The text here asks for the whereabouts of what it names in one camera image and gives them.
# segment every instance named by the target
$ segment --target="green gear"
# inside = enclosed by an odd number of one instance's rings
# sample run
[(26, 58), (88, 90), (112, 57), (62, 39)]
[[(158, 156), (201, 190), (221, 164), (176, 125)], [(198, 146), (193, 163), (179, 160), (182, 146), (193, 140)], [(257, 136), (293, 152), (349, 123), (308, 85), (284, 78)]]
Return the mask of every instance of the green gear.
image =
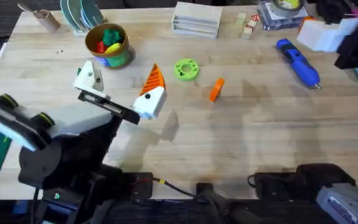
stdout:
[(176, 77), (181, 81), (194, 80), (199, 72), (200, 68), (196, 61), (190, 58), (184, 58), (176, 62), (174, 72)]

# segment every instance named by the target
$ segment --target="cable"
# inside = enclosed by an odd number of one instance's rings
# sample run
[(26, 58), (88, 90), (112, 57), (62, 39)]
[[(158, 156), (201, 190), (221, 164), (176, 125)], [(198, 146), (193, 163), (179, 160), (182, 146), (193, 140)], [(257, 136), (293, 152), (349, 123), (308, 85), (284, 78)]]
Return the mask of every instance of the cable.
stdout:
[(166, 186), (172, 188), (173, 190), (176, 190), (177, 192), (182, 193), (182, 194), (184, 194), (184, 195), (187, 195), (187, 196), (189, 196), (189, 197), (192, 197), (192, 198), (198, 197), (198, 196), (196, 196), (196, 195), (194, 195), (194, 194), (192, 194), (192, 193), (189, 193), (189, 192), (186, 192), (186, 191), (184, 191), (184, 190), (182, 190), (182, 189), (179, 189), (178, 187), (172, 185), (171, 183), (169, 183), (168, 181), (166, 181), (166, 180), (164, 180), (164, 179), (159, 179), (159, 178), (153, 177), (153, 180), (154, 180), (154, 181), (157, 181), (157, 182), (160, 183), (160, 184), (165, 184)]
[(34, 214), (35, 214), (35, 210), (37, 209), (37, 201), (38, 201), (38, 193), (40, 192), (39, 188), (35, 188), (34, 191), (34, 196), (32, 197), (32, 202), (31, 202), (31, 211), (30, 211), (30, 223), (34, 224)]
[(254, 178), (254, 183), (255, 183), (255, 175), (252, 174), (252, 175), (249, 175), (249, 176), (248, 176), (248, 179), (247, 179), (248, 184), (249, 184), (252, 188), (255, 188), (255, 184), (251, 183), (251, 181), (250, 181), (251, 178)]
[(168, 199), (163, 199), (163, 200), (133, 200), (132, 201), (134, 204), (139, 205), (139, 206), (143, 206), (143, 207), (153, 207), (153, 206), (157, 206), (157, 205), (163, 205), (165, 207), (171, 207), (171, 206), (177, 206), (177, 205), (184, 205), (184, 202), (181, 201), (177, 201), (177, 200), (168, 200)]
[(92, 218), (90, 218), (87, 222), (88, 224), (99, 224), (104, 223), (103, 221), (106, 219), (107, 215), (111, 212), (112, 209), (114, 209), (118, 203), (120, 202), (119, 199), (117, 200), (107, 200), (104, 201), (103, 204), (96, 208)]
[(206, 197), (206, 200), (209, 202), (209, 204), (211, 204), (212, 212), (214, 213), (216, 221), (218, 221), (218, 223), (220, 224), (226, 223), (222, 218), (221, 214), (219, 213), (219, 210), (216, 207), (214, 200), (212, 200), (210, 197)]

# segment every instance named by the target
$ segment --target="dark floor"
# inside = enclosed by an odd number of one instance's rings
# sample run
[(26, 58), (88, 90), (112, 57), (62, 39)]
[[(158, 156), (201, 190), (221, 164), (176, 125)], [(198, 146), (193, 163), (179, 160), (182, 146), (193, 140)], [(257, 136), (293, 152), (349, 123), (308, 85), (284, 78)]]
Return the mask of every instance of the dark floor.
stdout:
[[(245, 200), (249, 211), (260, 216), (276, 218), (288, 224), (333, 224), (334, 220), (317, 204), (303, 202), (265, 203)], [(15, 201), (0, 201), (0, 223), (29, 223), (29, 213), (12, 214)], [(209, 205), (198, 205), (192, 200), (180, 203), (156, 203), (140, 206), (122, 202), (110, 209), (103, 223), (114, 224), (163, 224), (163, 223), (216, 223)]]

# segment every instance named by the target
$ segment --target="tape roll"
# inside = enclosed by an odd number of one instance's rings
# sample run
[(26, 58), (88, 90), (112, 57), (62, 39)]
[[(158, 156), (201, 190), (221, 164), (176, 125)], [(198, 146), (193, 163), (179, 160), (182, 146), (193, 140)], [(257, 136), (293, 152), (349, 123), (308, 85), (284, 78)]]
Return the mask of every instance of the tape roll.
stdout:
[(270, 7), (274, 14), (282, 17), (296, 16), (305, 5), (305, 0), (272, 0)]
[(219, 96), (221, 89), (224, 84), (223, 78), (218, 78), (218, 80), (215, 83), (215, 86), (212, 88), (211, 94), (209, 95), (209, 100), (211, 102), (215, 102), (216, 98)]

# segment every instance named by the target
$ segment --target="wooden table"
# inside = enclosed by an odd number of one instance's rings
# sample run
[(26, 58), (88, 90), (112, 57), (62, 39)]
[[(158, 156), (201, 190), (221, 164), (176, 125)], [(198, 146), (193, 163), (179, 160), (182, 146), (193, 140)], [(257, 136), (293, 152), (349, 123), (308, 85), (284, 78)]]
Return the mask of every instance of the wooden table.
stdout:
[[(138, 126), (123, 123), (105, 163), (126, 171), (153, 172), (190, 191), (200, 181), (213, 182), (228, 197), (254, 198), (247, 176), (281, 171), (307, 162), (332, 162), (358, 181), (358, 82), (337, 69), (336, 54), (312, 52), (296, 41), (297, 29), (263, 31), (239, 39), (238, 12), (255, 14), (255, 6), (225, 7), (218, 39), (171, 31), (173, 9), (104, 10), (125, 28), (136, 51), (123, 70), (102, 68), (105, 92), (124, 106), (133, 103), (153, 63), (164, 77), (168, 98), (158, 119)], [(0, 94), (38, 110), (80, 103), (72, 87), (78, 67), (93, 60), (84, 37), (63, 24), (48, 34), (23, 12), (0, 61)], [(305, 88), (275, 49), (289, 38), (321, 77), (321, 90)], [(194, 82), (181, 82), (173, 65), (192, 58), (200, 65)], [(225, 85), (215, 103), (208, 101), (213, 83)], [(0, 171), (0, 199), (31, 198), (34, 189), (17, 181), (20, 146), (12, 143)], [(183, 198), (155, 185), (155, 198)]]

